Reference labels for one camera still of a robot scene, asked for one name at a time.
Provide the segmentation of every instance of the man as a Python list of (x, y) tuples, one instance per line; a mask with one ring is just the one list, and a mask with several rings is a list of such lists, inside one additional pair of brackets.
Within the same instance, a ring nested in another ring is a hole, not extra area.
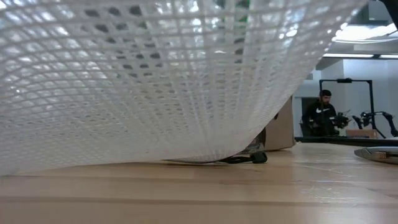
[[(330, 98), (331, 92), (329, 90), (322, 90), (319, 93), (319, 99), (311, 104), (302, 116), (303, 124), (311, 126), (313, 129), (313, 135), (315, 136), (335, 134), (334, 126), (329, 118), (335, 117), (337, 114), (335, 107), (330, 104)], [(322, 104), (325, 124), (323, 124), (322, 121)]]

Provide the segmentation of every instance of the black cable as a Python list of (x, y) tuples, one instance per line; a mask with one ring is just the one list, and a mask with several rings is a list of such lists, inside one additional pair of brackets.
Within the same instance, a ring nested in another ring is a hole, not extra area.
[(254, 164), (263, 164), (267, 162), (268, 157), (265, 151), (259, 151), (250, 154), (250, 157), (245, 157), (245, 156), (231, 156), (222, 160), (219, 160), (218, 162), (225, 162), (228, 164), (238, 164), (242, 162), (252, 162)]

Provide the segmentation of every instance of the brown box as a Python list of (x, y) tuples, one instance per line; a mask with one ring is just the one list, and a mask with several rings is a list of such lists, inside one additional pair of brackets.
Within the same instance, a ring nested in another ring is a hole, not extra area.
[(267, 124), (264, 146), (266, 151), (276, 151), (294, 145), (292, 98), (289, 98), (277, 118)]
[(257, 135), (241, 154), (257, 151), (278, 151), (294, 146), (292, 99), (289, 98), (278, 115)]
[(347, 129), (347, 137), (377, 139), (377, 131), (374, 129)]

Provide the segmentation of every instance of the white mesh fabric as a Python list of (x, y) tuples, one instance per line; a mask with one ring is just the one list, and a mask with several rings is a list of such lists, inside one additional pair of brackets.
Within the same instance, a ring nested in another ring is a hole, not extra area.
[(0, 174), (231, 156), (362, 4), (1, 0)]

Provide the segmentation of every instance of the black stand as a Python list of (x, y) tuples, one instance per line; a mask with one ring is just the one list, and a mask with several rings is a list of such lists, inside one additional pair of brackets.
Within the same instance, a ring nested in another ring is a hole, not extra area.
[[(341, 78), (341, 79), (336, 79), (336, 80), (319, 80), (319, 89), (320, 89), (320, 93), (322, 94), (322, 83), (323, 82), (337, 82), (337, 83), (353, 83), (353, 82), (366, 82), (369, 84), (369, 99), (371, 102), (371, 116), (372, 116), (372, 129), (375, 129), (380, 136), (382, 136), (383, 138), (386, 138), (385, 135), (383, 135), (383, 133), (380, 132), (380, 130), (376, 127), (376, 121), (374, 119), (374, 101), (373, 101), (373, 82), (372, 80), (352, 80), (350, 78)], [(322, 124), (325, 124), (325, 115), (323, 114), (323, 104), (321, 104), (321, 110), (322, 110)]]

